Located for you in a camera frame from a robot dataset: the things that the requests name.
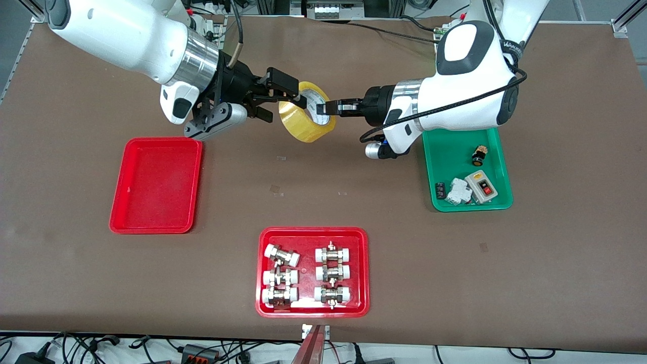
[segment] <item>brown table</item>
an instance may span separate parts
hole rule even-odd
[[[245,34],[256,74],[276,66],[331,98],[432,72],[428,44],[363,28],[253,17]],[[107,226],[124,145],[181,129],[155,82],[37,25],[0,107],[0,327],[297,339],[307,321],[338,341],[647,352],[647,93],[629,43],[540,25],[521,66],[500,130],[509,210],[436,212],[422,144],[369,160],[361,119],[314,144],[248,120],[205,144],[190,233],[124,236]],[[256,251],[273,225],[364,228],[369,313],[261,318]]]

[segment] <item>switch box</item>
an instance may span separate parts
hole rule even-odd
[[[490,202],[499,195],[483,170],[478,170],[465,177],[465,181],[472,189],[472,196],[478,204]]]

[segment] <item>empty red tray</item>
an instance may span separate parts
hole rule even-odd
[[[193,225],[202,142],[135,138],[126,144],[110,215],[117,234],[181,234]]]
[[[323,282],[316,280],[314,269],[321,263],[314,261],[314,250],[328,246],[332,241],[337,248],[349,249],[351,277],[338,283],[350,288],[348,302],[330,306],[314,300],[314,288]],[[280,246],[282,250],[293,250],[301,255],[296,265],[299,272],[299,300],[289,308],[274,309],[261,300],[263,272],[274,267],[274,262],[265,258],[268,244]],[[258,246],[258,266],[256,269],[256,311],[263,317],[362,317],[369,310],[368,286],[368,237],[359,227],[268,227],[261,233]]]

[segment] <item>roll of tape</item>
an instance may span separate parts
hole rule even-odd
[[[307,112],[291,102],[279,101],[279,115],[285,129],[293,137],[302,142],[314,142],[334,129],[334,116],[317,115],[317,104],[330,99],[317,85],[310,82],[299,82],[299,94],[307,100]]]

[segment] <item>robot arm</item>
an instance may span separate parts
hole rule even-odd
[[[284,100],[305,108],[297,79],[273,68],[263,77],[254,76],[241,62],[227,67],[231,57],[187,28],[190,19],[177,10],[177,4],[47,0],[45,8],[50,28],[63,39],[162,84],[160,104],[169,121],[182,124],[193,111],[194,119],[184,128],[187,137],[206,139],[248,116],[272,122],[272,113],[259,106],[264,102]]]
[[[366,155],[372,159],[407,154],[426,130],[480,130],[504,124],[514,112],[517,85],[524,79],[518,80],[511,69],[518,71],[514,63],[548,0],[505,0],[503,6],[494,6],[494,16],[501,17],[494,24],[503,41],[487,16],[489,3],[472,0],[465,20],[443,35],[433,77],[372,87],[363,99],[317,105],[317,113],[365,116],[376,127],[373,131],[383,130],[384,134],[367,139],[367,133],[362,138],[370,141]]]

